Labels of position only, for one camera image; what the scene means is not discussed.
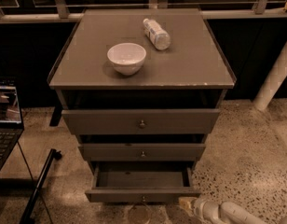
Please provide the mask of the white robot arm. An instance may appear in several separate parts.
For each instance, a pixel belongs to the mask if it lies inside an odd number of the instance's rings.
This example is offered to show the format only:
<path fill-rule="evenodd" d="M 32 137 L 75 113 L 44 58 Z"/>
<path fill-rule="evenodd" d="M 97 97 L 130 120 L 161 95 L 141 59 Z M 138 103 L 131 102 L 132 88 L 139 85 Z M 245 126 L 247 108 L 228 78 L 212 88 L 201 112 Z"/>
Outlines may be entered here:
<path fill-rule="evenodd" d="M 206 198 L 180 197 L 179 205 L 189 216 L 211 224 L 267 224 L 232 202 L 218 204 Z"/>

